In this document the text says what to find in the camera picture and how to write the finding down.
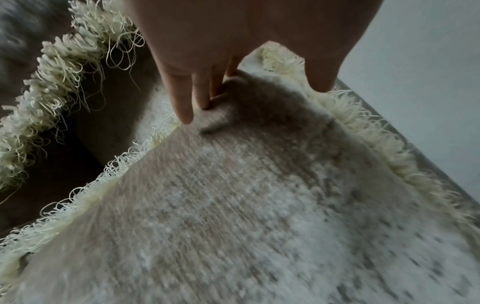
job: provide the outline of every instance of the wall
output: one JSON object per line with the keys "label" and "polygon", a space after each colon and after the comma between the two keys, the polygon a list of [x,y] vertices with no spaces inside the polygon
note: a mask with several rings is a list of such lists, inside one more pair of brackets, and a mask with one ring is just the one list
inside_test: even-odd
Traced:
{"label": "wall", "polygon": [[479,16],[479,0],[385,0],[339,75],[477,201]]}

